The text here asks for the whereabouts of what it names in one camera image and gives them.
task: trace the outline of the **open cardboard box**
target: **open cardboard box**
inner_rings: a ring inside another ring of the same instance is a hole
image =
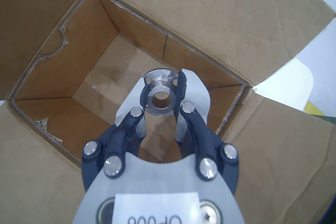
[[[186,68],[209,90],[209,127],[239,151],[247,223],[307,223],[329,205],[335,126],[250,93],[335,17],[322,0],[0,2],[0,98],[73,161],[147,71]],[[146,122],[140,157],[179,159],[174,119]]]

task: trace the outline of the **white label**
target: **white label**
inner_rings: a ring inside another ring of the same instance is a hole
[[[115,197],[112,224],[202,224],[196,192]]]

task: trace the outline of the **flange center hole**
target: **flange center hole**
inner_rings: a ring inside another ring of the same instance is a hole
[[[157,108],[167,108],[170,104],[170,96],[166,92],[157,92],[154,94],[152,98],[152,103],[155,105]]]

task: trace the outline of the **silver screw cap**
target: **silver screw cap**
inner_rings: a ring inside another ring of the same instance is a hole
[[[203,158],[199,164],[199,170],[204,177],[209,180],[216,177],[217,165],[211,158]]]
[[[238,155],[237,149],[231,144],[224,146],[224,153],[230,159],[235,159]]]
[[[131,108],[131,115],[133,117],[139,117],[141,115],[142,111],[143,110],[141,109],[141,107],[132,107]]]
[[[121,122],[124,120],[125,116],[126,116],[125,114],[122,114],[122,115],[119,115],[117,117],[117,120],[116,120],[117,126],[119,126],[121,124]]]
[[[89,141],[84,146],[84,154],[87,156],[94,154],[97,151],[98,144],[96,141]]]
[[[108,177],[117,175],[122,167],[123,163],[118,156],[110,156],[104,162],[104,173]]]
[[[182,110],[185,113],[192,113],[195,110],[195,106],[193,104],[191,104],[191,103],[184,103],[182,105]]]
[[[221,215],[216,206],[207,200],[200,201],[202,222],[204,224],[220,224]]]

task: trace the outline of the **yellow floor line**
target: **yellow floor line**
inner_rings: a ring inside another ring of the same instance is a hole
[[[308,101],[306,103],[304,111],[307,112],[308,114],[325,116],[325,114],[322,111],[320,111],[316,106],[314,106],[311,101]]]

